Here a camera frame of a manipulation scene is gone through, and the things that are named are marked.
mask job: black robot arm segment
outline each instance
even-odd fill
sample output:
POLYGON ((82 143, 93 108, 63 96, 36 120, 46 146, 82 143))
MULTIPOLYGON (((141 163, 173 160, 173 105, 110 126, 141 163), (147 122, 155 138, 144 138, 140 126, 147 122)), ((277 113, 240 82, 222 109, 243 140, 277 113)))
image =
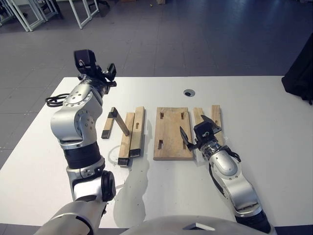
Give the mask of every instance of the black robot arm segment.
POLYGON ((214 134, 221 131, 221 127, 206 116, 202 115, 202 119, 203 122, 194 127, 196 144, 190 143, 186 133, 180 128, 184 143, 190 151, 199 149, 208 160, 213 183, 230 205, 236 221, 264 233, 271 233, 274 228, 262 210, 255 189, 242 174, 239 155, 227 145, 219 145, 214 134))

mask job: wooden plank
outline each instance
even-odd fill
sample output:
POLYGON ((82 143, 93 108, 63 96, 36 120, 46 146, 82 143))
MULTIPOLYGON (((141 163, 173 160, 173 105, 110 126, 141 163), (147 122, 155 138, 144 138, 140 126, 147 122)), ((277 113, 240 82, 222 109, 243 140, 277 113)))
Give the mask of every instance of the wooden plank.
POLYGON ((120 166, 128 166, 129 164, 129 150, 131 147, 132 129, 134 124, 135 113, 126 113, 125 124, 129 131, 129 135, 126 136, 123 133, 121 146, 119 148, 117 164, 120 166))
POLYGON ((109 113, 108 114, 108 118, 106 120, 106 124, 104 125, 103 131, 102 131, 102 135, 101 135, 102 139, 108 139, 110 137, 112 126, 113 126, 113 122, 114 122, 114 119, 111 117, 111 115, 109 113))
POLYGON ((201 117, 201 115, 203 114, 203 110, 202 108, 194 108, 194 117, 195 117, 195 123, 196 125, 198 125, 199 123, 203 122, 203 118, 201 117))
POLYGON ((120 114, 118 113, 117 109, 115 107, 111 108, 111 111, 109 113, 109 117, 112 117, 115 119, 119 127, 122 129, 123 133, 128 136, 129 135, 129 129, 125 125, 123 119, 121 118, 120 114))
POLYGON ((134 117, 130 157, 139 157, 141 154, 141 139, 144 128, 143 127, 144 117, 145 117, 145 108, 143 106, 137 107, 134 117))
POLYGON ((157 108, 154 160, 193 160, 180 136, 180 126, 191 140, 188 108, 157 108))
MULTIPOLYGON (((222 118, 221 118, 221 108, 219 105, 212 105, 211 119, 217 124, 219 127, 222 127, 222 118)), ((220 145, 224 145, 223 131, 215 134, 216 139, 218 140, 220 145)))

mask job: white table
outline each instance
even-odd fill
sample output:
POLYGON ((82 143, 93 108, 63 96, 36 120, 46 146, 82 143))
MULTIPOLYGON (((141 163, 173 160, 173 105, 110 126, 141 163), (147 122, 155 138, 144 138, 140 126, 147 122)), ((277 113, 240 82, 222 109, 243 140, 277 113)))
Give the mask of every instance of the white table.
MULTIPOLYGON (((104 96, 97 121, 98 144, 106 170, 115 174, 115 200, 101 228, 131 227, 163 215, 193 214, 234 221, 206 168, 197 162, 153 160, 157 107, 203 107, 210 115, 220 104, 226 143, 242 158, 274 226, 313 223, 313 109, 284 91, 281 77, 118 77, 104 96), (183 90, 193 89, 194 97, 183 90), (122 118, 146 109, 144 156, 130 169, 116 165, 122 131, 116 123, 109 140, 100 138, 111 107, 122 118)), ((67 93, 77 78, 64 78, 54 94, 67 93)), ((58 108, 44 106, 0 171, 0 223, 42 225, 72 200, 66 161, 50 130, 58 108)))

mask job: black cable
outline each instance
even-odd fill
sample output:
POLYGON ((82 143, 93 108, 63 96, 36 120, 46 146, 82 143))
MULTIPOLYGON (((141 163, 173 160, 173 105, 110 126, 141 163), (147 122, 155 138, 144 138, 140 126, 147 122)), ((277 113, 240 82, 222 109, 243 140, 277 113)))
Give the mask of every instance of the black cable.
POLYGON ((57 96, 48 97, 45 99, 45 102, 47 103, 47 106, 49 107, 60 107, 63 105, 64 99, 69 95, 69 93, 59 94, 57 96))

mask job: plank with holes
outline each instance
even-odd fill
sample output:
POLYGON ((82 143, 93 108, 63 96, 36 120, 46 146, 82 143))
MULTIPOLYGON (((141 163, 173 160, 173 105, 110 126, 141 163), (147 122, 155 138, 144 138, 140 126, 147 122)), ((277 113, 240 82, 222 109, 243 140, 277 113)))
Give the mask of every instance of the plank with holes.
POLYGON ((154 160, 193 160, 180 136, 180 126, 191 140, 188 108, 157 108, 154 160))

